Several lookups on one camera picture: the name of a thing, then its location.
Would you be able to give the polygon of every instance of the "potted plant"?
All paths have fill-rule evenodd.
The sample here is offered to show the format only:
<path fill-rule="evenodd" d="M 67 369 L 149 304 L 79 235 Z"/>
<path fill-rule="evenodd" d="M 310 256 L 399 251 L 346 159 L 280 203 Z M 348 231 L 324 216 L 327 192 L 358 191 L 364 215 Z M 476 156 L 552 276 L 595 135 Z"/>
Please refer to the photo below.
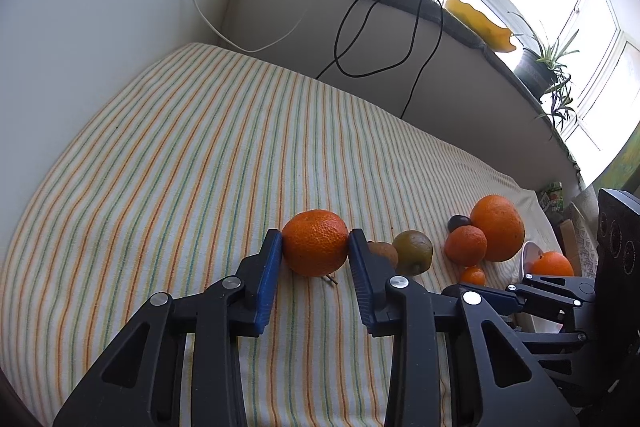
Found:
<path fill-rule="evenodd" d="M 566 72 L 566 65 L 559 62 L 560 58 L 578 53 L 578 50 L 568 51 L 574 41 L 578 30 L 562 43 L 558 37 L 553 44 L 542 41 L 529 23 L 517 13 L 527 27 L 531 30 L 531 37 L 538 45 L 539 53 L 529 48 L 522 50 L 522 58 L 516 66 L 514 74 L 527 86 L 527 89 L 538 101 L 544 94 L 551 95 L 551 110 L 548 116 L 555 126 L 564 128 L 564 124 L 570 119 L 570 113 L 574 112 L 571 103 L 571 75 Z"/>

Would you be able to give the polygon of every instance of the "green fruit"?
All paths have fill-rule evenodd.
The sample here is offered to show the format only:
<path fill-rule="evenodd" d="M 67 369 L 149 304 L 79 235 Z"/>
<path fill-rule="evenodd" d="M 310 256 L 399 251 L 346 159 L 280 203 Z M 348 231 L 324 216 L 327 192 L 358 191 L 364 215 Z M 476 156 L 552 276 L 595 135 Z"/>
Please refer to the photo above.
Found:
<path fill-rule="evenodd" d="M 398 252 L 396 273 L 404 276 L 420 275 L 431 267 L 433 245 L 422 232 L 406 230 L 394 239 L 393 246 Z"/>
<path fill-rule="evenodd" d="M 369 241 L 368 245 L 371 253 L 386 257 L 389 260 L 389 263 L 391 263 L 391 266 L 396 269 L 396 266 L 398 266 L 398 252 L 393 245 L 383 242 L 372 243 L 371 241 Z"/>

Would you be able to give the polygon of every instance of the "white bowl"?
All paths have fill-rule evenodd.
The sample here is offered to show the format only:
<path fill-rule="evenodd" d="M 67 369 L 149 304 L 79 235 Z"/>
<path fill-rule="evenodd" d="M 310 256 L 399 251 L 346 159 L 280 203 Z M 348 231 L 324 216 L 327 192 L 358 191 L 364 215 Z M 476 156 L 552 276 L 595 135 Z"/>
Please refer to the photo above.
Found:
<path fill-rule="evenodd" d="M 540 258 L 542 253 L 542 248 L 533 241 L 527 241 L 523 245 L 520 255 L 520 280 L 523 279 L 526 273 L 530 273 L 531 265 L 536 259 Z M 518 324 L 524 331 L 532 331 L 534 333 L 558 333 L 562 329 L 562 324 L 541 319 L 528 313 L 518 315 Z"/>

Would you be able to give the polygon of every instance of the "yellow wavy dish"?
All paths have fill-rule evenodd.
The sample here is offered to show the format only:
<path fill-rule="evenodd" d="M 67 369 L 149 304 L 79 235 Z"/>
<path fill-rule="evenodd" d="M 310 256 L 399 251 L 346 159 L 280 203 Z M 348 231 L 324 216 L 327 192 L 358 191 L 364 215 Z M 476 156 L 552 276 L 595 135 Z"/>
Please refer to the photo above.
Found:
<path fill-rule="evenodd" d="M 516 49 L 509 41 L 511 30 L 495 25 L 471 4 L 461 0 L 446 0 L 444 7 L 465 26 L 475 31 L 494 52 L 509 53 Z"/>

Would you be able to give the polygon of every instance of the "brown fruit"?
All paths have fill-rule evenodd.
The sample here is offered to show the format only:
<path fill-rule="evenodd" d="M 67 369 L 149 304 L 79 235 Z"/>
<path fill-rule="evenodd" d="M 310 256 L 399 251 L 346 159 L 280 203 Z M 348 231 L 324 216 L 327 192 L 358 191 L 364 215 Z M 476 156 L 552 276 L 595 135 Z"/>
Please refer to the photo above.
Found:
<path fill-rule="evenodd" d="M 533 261 L 530 272 L 534 275 L 573 277 L 574 267 L 561 252 L 545 252 L 540 259 Z"/>
<path fill-rule="evenodd" d="M 396 235 L 393 243 L 398 252 L 396 273 L 404 276 L 420 275 L 431 267 L 433 244 L 422 232 L 405 230 Z"/>
<path fill-rule="evenodd" d="M 449 234 L 444 244 L 444 253 L 460 266 L 475 266 L 486 254 L 486 238 L 482 230 L 465 225 Z"/>
<path fill-rule="evenodd" d="M 369 251 L 376 255 L 386 257 L 394 270 L 398 267 L 398 251 L 392 244 L 382 241 L 379 243 L 369 242 Z"/>
<path fill-rule="evenodd" d="M 282 229 L 282 255 L 290 269 L 306 277 L 322 277 L 347 260 L 349 231 L 328 210 L 296 214 Z"/>
<path fill-rule="evenodd" d="M 486 259 L 508 261 L 524 243 L 524 223 L 511 201 L 492 194 L 482 198 L 469 215 L 486 237 Z"/>
<path fill-rule="evenodd" d="M 484 271 L 479 266 L 470 266 L 469 268 L 466 268 L 462 272 L 462 274 L 460 274 L 460 282 L 484 286 L 484 283 L 486 282 Z"/>

